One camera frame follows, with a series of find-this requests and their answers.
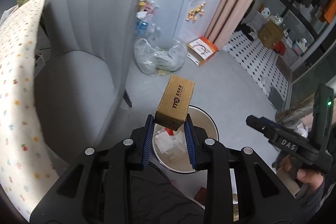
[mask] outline orange cloth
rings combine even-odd
[[[331,0],[328,7],[325,9],[323,15],[321,16],[321,18],[323,18],[323,20],[321,21],[322,22],[328,21],[328,23],[330,24],[334,19],[335,14],[336,14],[336,0]]]

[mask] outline trash can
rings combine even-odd
[[[209,138],[213,138],[214,140],[217,141],[219,140],[218,130],[215,125],[215,122],[205,111],[195,106],[189,106],[188,113],[190,114],[190,117],[195,126],[204,128]],[[156,124],[154,132],[156,132],[159,127],[162,126]],[[184,133],[183,126],[181,126],[178,131],[182,131]],[[193,167],[189,162],[188,152],[181,153],[179,156],[173,159],[168,159],[157,148],[157,145],[154,141],[154,137],[155,134],[153,135],[152,140],[153,151],[155,157],[160,162],[160,164],[162,164],[168,170],[179,174],[190,174],[197,172],[193,169]]]

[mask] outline open orange and white box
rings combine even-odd
[[[200,37],[188,44],[188,57],[201,66],[218,51],[218,48],[205,37]]]

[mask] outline human hand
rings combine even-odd
[[[293,168],[293,165],[291,162],[291,156],[290,155],[286,156],[280,163],[280,166],[284,169],[284,171],[290,172]],[[298,181],[301,181],[302,183],[309,184],[309,189],[306,193],[306,195],[309,195],[321,186],[321,184],[323,183],[324,177],[320,172],[316,170],[299,169],[296,175],[296,179]]]

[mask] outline person's leg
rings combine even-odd
[[[185,197],[168,177],[150,163],[145,171],[131,171],[134,224],[202,224],[204,210]]]

